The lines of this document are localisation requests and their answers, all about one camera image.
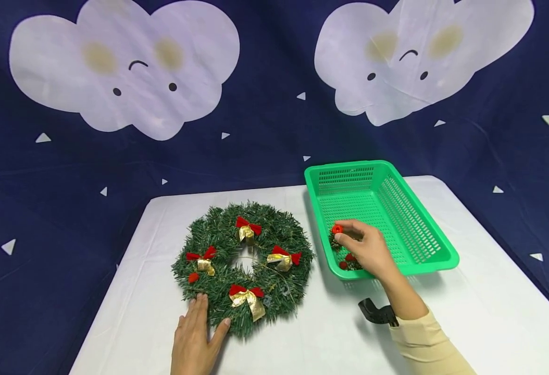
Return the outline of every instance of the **black clamp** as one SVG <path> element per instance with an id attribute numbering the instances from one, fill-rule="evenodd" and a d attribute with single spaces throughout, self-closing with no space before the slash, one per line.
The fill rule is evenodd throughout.
<path id="1" fill-rule="evenodd" d="M 391 308 L 390 305 L 377 308 L 374 303 L 372 303 L 372 300 L 367 298 L 360 301 L 358 306 L 366 320 L 370 321 L 370 323 L 389 324 L 391 327 L 400 326 L 400 324 L 397 323 L 395 312 L 393 312 L 393 308 Z"/>

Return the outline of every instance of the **table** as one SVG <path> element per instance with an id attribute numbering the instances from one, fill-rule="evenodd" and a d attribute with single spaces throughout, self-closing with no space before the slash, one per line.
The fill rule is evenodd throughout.
<path id="1" fill-rule="evenodd" d="M 444 331 L 478 374 L 549 374 L 549 302 L 442 181 L 406 181 L 460 254 L 451 271 L 409 278 Z M 388 328 L 366 321 L 357 306 L 366 297 L 388 304 L 380 283 L 342 282 L 329 271 L 306 186 L 149 202 L 70 374 L 169 374 L 173 333 L 186 311 L 170 265 L 187 226 L 209 206 L 245 201 L 293 213 L 317 259 L 297 317 L 246 341 L 228 339 L 218 374 L 409 375 Z"/>

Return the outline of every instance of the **green wreath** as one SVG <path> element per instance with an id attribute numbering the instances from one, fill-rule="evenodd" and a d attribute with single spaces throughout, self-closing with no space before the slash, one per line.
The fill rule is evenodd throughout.
<path id="1" fill-rule="evenodd" d="M 216 327 L 230 317 L 229 332 L 247 337 L 261 324 L 295 312 L 305 294 L 314 253 L 289 212 L 257 203 L 210 207 L 207 214 L 192 222 L 189 231 L 172 271 L 184 300 L 198 293 L 208 295 L 210 326 Z M 252 242 L 255 260 L 253 273 L 248 274 L 232 263 L 243 244 L 250 246 Z M 263 310 L 256 314 L 260 306 Z"/>

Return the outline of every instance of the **hand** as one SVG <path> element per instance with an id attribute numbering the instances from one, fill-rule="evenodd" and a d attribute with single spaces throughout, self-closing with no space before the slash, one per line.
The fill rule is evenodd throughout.
<path id="1" fill-rule="evenodd" d="M 335 240 L 352 253 L 366 271 L 380 280 L 400 273 L 380 230 L 355 219 L 339 220 L 335 224 L 343 227 L 343 233 L 335 234 Z"/>
<path id="2" fill-rule="evenodd" d="M 171 375 L 208 375 L 212 371 L 231 319 L 223 320 L 208 342 L 207 313 L 208 296 L 198 294 L 197 299 L 191 300 L 187 315 L 179 317 L 172 347 Z"/>

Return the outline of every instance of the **red and gold bow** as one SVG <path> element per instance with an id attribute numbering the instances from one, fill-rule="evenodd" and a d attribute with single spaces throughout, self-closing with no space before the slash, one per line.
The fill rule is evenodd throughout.
<path id="1" fill-rule="evenodd" d="M 210 261 L 216 255 L 216 249 L 214 246 L 210 246 L 204 256 L 200 256 L 195 253 L 187 253 L 187 261 L 197 260 L 198 261 L 198 271 L 206 271 L 208 276 L 214 276 L 214 267 L 212 267 L 212 262 Z"/>
<path id="2" fill-rule="evenodd" d="M 236 233 L 239 242 L 245 239 L 248 246 L 254 246 L 254 236 L 260 236 L 260 233 L 262 233 L 261 226 L 250 224 L 249 221 L 240 216 L 238 216 L 235 226 L 239 228 L 239 231 Z"/>
<path id="3" fill-rule="evenodd" d="M 291 269 L 291 263 L 296 266 L 300 264 L 302 253 L 289 254 L 278 245 L 275 245 L 274 247 L 272 254 L 268 254 L 266 257 L 266 262 L 274 263 L 275 261 L 278 261 L 279 264 L 276 265 L 276 269 L 279 271 L 289 271 Z"/>
<path id="4" fill-rule="evenodd" d="M 245 301 L 249 305 L 249 310 L 252 312 L 252 318 L 254 321 L 260 319 L 262 316 L 266 315 L 266 310 L 264 305 L 258 299 L 258 297 L 264 297 L 264 292 L 260 288 L 251 288 L 248 289 L 240 285 L 231 285 L 229 290 L 229 298 L 233 301 L 232 307 L 239 307 L 243 305 Z"/>

